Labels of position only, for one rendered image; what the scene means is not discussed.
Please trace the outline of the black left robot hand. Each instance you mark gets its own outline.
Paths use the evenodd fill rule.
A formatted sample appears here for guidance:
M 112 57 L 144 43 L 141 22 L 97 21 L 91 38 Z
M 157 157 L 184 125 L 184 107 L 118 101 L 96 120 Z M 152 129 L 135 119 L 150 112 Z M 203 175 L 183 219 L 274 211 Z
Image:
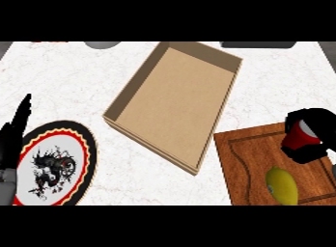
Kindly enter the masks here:
M 26 95 L 13 120 L 0 130 L 0 170 L 16 169 L 20 160 L 22 136 L 31 115 L 31 95 Z

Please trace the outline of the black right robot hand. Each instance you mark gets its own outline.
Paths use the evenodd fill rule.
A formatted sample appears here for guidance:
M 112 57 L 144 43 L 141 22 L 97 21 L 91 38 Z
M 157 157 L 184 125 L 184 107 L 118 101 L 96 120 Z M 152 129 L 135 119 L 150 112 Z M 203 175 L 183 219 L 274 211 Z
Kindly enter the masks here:
M 305 122 L 320 144 L 305 145 L 298 150 L 290 150 L 280 144 L 280 149 L 296 163 L 305 164 L 323 158 L 329 150 L 336 152 L 336 114 L 323 108 L 304 108 L 290 112 L 284 118 L 286 134 L 298 121 Z

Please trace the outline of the brown cardboard box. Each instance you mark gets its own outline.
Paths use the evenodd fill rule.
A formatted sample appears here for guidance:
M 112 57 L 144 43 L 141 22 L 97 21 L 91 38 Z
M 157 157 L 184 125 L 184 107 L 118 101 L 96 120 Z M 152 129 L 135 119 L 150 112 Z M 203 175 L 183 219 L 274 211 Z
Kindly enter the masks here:
M 104 110 L 109 126 L 196 174 L 242 59 L 196 41 L 163 41 Z

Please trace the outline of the red can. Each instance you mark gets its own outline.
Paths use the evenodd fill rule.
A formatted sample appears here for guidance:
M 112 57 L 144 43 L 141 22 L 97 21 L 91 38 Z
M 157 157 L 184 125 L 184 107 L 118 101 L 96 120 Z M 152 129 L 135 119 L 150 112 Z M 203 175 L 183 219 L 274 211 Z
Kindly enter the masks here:
M 305 145 L 318 145 L 320 140 L 315 137 L 304 121 L 293 123 L 289 133 L 286 134 L 281 145 L 290 150 L 298 150 Z

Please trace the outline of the patterned round plate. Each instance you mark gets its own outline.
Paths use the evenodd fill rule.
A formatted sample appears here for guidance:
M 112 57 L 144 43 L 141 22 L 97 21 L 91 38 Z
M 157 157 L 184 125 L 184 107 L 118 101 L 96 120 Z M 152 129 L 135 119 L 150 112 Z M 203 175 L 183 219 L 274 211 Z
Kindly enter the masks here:
M 97 144 L 73 121 L 38 126 L 22 138 L 16 206 L 75 206 L 97 167 Z

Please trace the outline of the dark grey flat object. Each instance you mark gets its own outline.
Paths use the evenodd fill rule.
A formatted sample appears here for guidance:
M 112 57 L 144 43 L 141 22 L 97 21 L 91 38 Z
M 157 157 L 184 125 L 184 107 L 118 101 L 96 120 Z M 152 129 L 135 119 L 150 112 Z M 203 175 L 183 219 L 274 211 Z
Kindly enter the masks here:
M 224 48 L 290 48 L 295 41 L 219 41 Z

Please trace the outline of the grey round object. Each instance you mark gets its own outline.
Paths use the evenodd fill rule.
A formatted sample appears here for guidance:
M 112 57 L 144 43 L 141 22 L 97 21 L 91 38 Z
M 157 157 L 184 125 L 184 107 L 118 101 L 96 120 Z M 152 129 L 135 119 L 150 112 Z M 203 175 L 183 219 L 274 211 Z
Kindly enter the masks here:
M 84 41 L 87 46 L 94 49 L 109 49 L 115 47 L 121 41 Z

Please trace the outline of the yellow lemon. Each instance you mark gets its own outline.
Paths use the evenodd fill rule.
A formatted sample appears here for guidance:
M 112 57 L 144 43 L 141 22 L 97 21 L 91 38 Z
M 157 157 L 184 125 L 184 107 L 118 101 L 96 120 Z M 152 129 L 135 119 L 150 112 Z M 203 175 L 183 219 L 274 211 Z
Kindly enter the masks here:
M 298 186 L 290 174 L 280 168 L 271 167 L 265 174 L 265 183 L 273 198 L 283 206 L 298 205 Z

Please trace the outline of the brown wooden cutting board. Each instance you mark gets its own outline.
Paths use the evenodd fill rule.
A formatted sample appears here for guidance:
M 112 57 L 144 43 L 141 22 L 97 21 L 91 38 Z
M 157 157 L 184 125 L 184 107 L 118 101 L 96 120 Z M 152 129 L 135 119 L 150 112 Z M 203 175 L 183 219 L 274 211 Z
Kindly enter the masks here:
M 298 164 L 280 149 L 284 123 L 214 134 L 222 172 L 234 206 L 277 206 L 265 174 L 273 166 L 292 175 L 299 206 L 336 206 L 336 180 L 327 156 Z

